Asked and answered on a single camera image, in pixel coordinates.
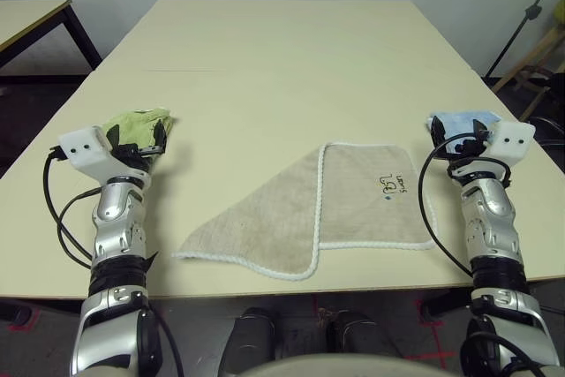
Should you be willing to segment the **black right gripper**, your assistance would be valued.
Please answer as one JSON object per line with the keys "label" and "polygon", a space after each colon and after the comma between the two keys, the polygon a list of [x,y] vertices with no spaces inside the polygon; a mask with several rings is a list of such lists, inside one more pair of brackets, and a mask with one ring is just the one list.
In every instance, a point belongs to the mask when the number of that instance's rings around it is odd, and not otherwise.
{"label": "black right gripper", "polygon": [[[450,142],[446,147],[447,159],[449,161],[461,160],[468,157],[481,156],[486,146],[483,142],[486,140],[486,126],[477,119],[472,120],[473,138],[463,138]],[[430,134],[433,145],[438,147],[445,141],[445,128],[442,121],[433,116],[430,123]]]}

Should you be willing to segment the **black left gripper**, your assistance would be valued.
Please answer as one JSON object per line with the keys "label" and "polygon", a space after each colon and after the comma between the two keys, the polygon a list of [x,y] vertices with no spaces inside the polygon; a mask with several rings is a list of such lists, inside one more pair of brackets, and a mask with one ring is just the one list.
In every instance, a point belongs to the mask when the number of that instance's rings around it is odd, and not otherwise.
{"label": "black left gripper", "polygon": [[120,127],[118,124],[107,130],[107,139],[111,145],[111,154],[123,163],[152,163],[156,156],[163,155],[167,146],[167,130],[162,120],[153,129],[154,144],[138,147],[137,144],[119,144]]}

